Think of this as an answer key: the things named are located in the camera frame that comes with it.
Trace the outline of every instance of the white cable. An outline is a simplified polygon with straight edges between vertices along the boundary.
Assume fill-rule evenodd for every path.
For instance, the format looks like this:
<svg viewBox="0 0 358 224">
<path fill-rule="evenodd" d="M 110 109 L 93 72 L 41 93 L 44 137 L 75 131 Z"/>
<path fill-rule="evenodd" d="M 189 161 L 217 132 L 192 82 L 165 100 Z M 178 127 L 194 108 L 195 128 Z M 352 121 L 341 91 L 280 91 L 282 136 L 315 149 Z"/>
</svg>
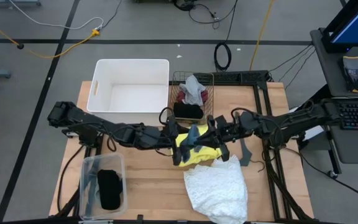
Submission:
<svg viewBox="0 0 358 224">
<path fill-rule="evenodd" d="M 62 28 L 67 28 L 67 29 L 73 29 L 73 30 L 77 30 L 77 29 L 80 29 L 84 26 L 86 26 L 88 23 L 90 23 L 91 21 L 95 20 L 95 19 L 100 19 L 102 21 L 102 23 L 96 27 L 95 29 L 96 30 L 100 30 L 102 27 L 103 27 L 103 24 L 104 24 L 104 20 L 100 17 L 94 17 L 92 19 L 90 19 L 88 22 L 85 22 L 82 26 L 80 27 L 76 27 L 76 28 L 72 28 L 72 27 L 67 27 L 67 26 L 64 26 L 64 25 L 55 25 L 55 24 L 46 24 L 46 23 L 42 23 L 42 22 L 38 22 L 36 20 L 34 20 L 33 18 L 31 18 L 29 15 L 27 15 L 25 12 L 23 12 L 22 9 L 20 9 L 19 7 L 16 6 L 16 4 L 13 3 L 12 0 L 9 0 L 12 5 L 17 9 L 19 10 L 21 13 L 23 13 L 23 15 L 25 15 L 27 18 L 29 18 L 31 21 L 35 22 L 36 24 L 39 24 L 39 25 L 43 25 L 43 26 L 52 26 L 52 27 L 62 27 Z"/>
</svg>

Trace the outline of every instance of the black metal frame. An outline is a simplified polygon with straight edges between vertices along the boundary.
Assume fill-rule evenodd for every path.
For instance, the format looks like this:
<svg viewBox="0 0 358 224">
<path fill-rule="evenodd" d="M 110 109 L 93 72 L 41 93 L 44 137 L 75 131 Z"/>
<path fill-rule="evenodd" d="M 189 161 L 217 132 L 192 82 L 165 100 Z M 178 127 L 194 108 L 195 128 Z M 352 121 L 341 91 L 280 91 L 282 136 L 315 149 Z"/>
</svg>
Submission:
<svg viewBox="0 0 358 224">
<path fill-rule="evenodd" d="M 269 93 L 268 93 L 267 82 L 266 82 L 266 75 L 269 72 L 268 71 L 257 71 L 257 72 L 261 73 L 261 74 L 265 73 L 264 75 L 260 76 L 260 79 L 258 81 L 255 81 L 255 80 L 248 81 L 247 77 L 238 77 L 236 80 L 233 80 L 232 83 L 228 83 L 228 82 L 219 83 L 218 82 L 218 83 L 215 83 L 215 85 L 251 86 L 254 90 L 255 104 L 256 104 L 258 113 L 262 113 L 262 104 L 260 102 L 260 95 L 259 95 L 259 90 L 262 90 L 262 93 L 264 94 L 264 101 L 265 101 L 267 114 L 272 115 L 272 108 L 270 105 Z M 270 158 L 269 149 L 267 148 L 267 142 L 262 141 L 262 145 L 264 148 L 265 160 L 270 161 L 271 158 Z M 90 155 L 91 147 L 94 147 L 94 146 L 87 147 L 85 156 Z M 97 148 L 96 154 L 100 154 L 101 148 L 100 147 L 96 147 L 96 148 Z M 280 153 L 278 151 L 274 151 L 274 153 L 275 153 L 274 156 L 275 156 L 275 163 L 276 163 L 276 168 L 277 168 L 277 176 L 278 176 L 278 179 L 282 183 L 281 188 L 286 189 L 287 187 L 285 185 L 285 176 L 284 176 L 284 172 L 283 172 Z M 268 184 L 269 184 L 269 190 L 270 190 L 270 198 L 272 201 L 273 216 L 274 216 L 274 220 L 276 222 L 280 222 L 280 223 L 323 223 L 323 222 L 319 222 L 317 220 L 294 220 L 294 219 L 292 219 L 291 208 L 289 206 L 289 202 L 284 197 L 284 194 L 283 194 L 283 206 L 284 206 L 286 218 L 281 218 L 280 211 L 278 209 L 278 200 L 277 200 L 277 194 L 276 194 L 276 190 L 275 190 L 275 183 L 274 183 L 273 179 L 271 178 L 271 176 L 268 175 L 267 178 L 268 178 Z M 78 205 L 74 204 L 73 207 L 76 208 L 74 210 L 74 212 L 75 212 L 75 214 L 78 215 Z M 3 222 L 3 223 L 10 223 L 10 224 L 76 223 L 77 224 L 79 221 L 80 221 L 80 218 L 78 216 L 73 216 L 73 217 L 50 217 L 50 218 L 38 219 L 38 220 L 22 220 L 22 221 Z M 179 221 L 178 220 L 172 220 L 172 221 L 169 221 L 169 220 L 166 220 L 166 221 L 165 220 L 143 220 L 143 215 L 138 215 L 137 220 L 114 220 L 114 223 L 138 223 L 138 224 L 141 224 L 141 223 L 187 223 L 187 224 L 190 224 L 190 223 L 212 223 L 212 222 L 187 221 L 187 220 L 183 220 L 183 221 L 180 221 L 180 220 Z"/>
</svg>

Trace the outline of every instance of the black fabric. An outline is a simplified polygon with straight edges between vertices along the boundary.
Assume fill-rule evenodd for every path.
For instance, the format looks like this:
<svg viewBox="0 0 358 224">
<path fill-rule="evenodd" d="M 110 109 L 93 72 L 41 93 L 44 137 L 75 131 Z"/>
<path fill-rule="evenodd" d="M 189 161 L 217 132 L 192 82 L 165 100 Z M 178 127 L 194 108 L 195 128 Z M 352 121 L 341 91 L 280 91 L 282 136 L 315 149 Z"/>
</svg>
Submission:
<svg viewBox="0 0 358 224">
<path fill-rule="evenodd" d="M 173 105 L 173 114 L 177 118 L 201 119 L 204 116 L 203 110 L 198 105 L 187 105 L 184 103 L 175 103 Z"/>
<path fill-rule="evenodd" d="M 122 181 L 114 170 L 98 172 L 100 203 L 105 210 L 116 210 L 121 205 Z"/>
</svg>

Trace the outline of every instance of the desk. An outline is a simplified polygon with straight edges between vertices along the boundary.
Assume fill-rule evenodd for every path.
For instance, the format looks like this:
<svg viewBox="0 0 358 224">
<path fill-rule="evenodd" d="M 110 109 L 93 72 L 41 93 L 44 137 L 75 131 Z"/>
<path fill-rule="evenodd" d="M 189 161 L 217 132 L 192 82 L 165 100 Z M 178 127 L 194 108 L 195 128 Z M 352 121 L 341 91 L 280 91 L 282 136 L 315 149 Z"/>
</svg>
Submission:
<svg viewBox="0 0 358 224">
<path fill-rule="evenodd" d="M 88 94 L 91 82 L 83 82 L 78 97 L 77 106 L 86 111 Z M 274 115 L 288 112 L 288 104 L 282 83 L 268 83 L 268 93 Z M 223 114 L 229 121 L 230 111 L 235 107 L 245 107 L 256 111 L 254 91 L 248 86 L 216 86 L 214 87 L 214 115 Z M 255 136 L 245 139 L 248 149 L 253 153 L 252 159 L 261 161 L 262 143 Z M 109 153 L 104 140 L 103 153 Z M 241 158 L 241 145 L 237 141 L 227 144 L 231 154 Z M 297 150 L 296 142 L 291 141 L 288 147 Z M 69 139 L 65 149 L 62 166 L 79 148 L 78 139 Z M 199 220 L 208 221 L 208 218 L 191 207 L 187 196 L 183 171 L 190 167 L 175 167 L 172 158 L 158 155 L 154 150 L 138 151 L 133 148 L 123 148 L 117 145 L 117 152 L 124 155 L 127 176 L 127 212 L 118 217 L 118 220 L 135 220 L 138 214 L 143 214 L 145 220 Z M 84 152 L 77 155 L 66 170 L 61 205 L 70 199 L 78 187 L 81 173 L 81 164 Z M 301 160 L 298 155 L 290 151 L 281 150 L 283 171 L 287 182 L 287 189 L 306 214 L 313 217 L 308 189 Z M 248 167 L 242 167 L 242 172 L 248 188 L 248 220 L 274 221 L 272 203 L 269 193 L 269 185 L 266 170 L 258 172 L 260 163 L 250 163 Z M 53 196 L 50 214 L 57 213 L 57 189 Z M 280 204 L 281 217 L 285 217 L 282 205 L 282 197 L 277 190 Z"/>
<path fill-rule="evenodd" d="M 312 30 L 310 36 L 327 81 L 327 84 L 312 96 L 311 99 L 320 100 L 323 98 L 334 97 L 357 98 L 358 93 L 347 91 L 345 79 L 342 76 L 342 70 L 337 63 L 345 54 L 327 53 L 321 41 L 323 36 L 319 30 Z M 352 48 L 346 55 L 358 56 L 358 47 Z M 335 173 L 340 174 L 341 169 L 339 167 L 336 151 L 339 155 L 339 160 L 341 160 L 342 163 L 358 164 L 358 131 L 342 130 L 339 126 L 329 127 L 329 131 L 333 138 L 332 141 L 330 141 L 331 149 L 329 150 L 329 155 Z"/>
</svg>

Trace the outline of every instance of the gray cloth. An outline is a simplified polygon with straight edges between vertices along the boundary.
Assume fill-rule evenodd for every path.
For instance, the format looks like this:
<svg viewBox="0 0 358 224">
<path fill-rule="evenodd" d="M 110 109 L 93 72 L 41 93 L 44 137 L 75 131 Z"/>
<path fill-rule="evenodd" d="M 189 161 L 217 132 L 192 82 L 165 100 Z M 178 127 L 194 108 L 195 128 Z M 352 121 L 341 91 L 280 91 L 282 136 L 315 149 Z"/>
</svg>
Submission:
<svg viewBox="0 0 358 224">
<path fill-rule="evenodd" d="M 201 92 L 205 90 L 205 86 L 201 85 L 194 75 L 186 79 L 186 84 L 179 84 L 179 87 L 185 93 L 184 104 L 203 105 Z"/>
<path fill-rule="evenodd" d="M 198 131 L 197 125 L 192 124 L 189 133 L 187 134 L 187 137 L 180 143 L 180 145 L 190 146 L 191 148 L 194 148 L 195 152 L 199 152 L 202 146 L 194 145 L 194 142 L 197 140 L 199 136 L 200 136 L 200 132 Z"/>
</svg>

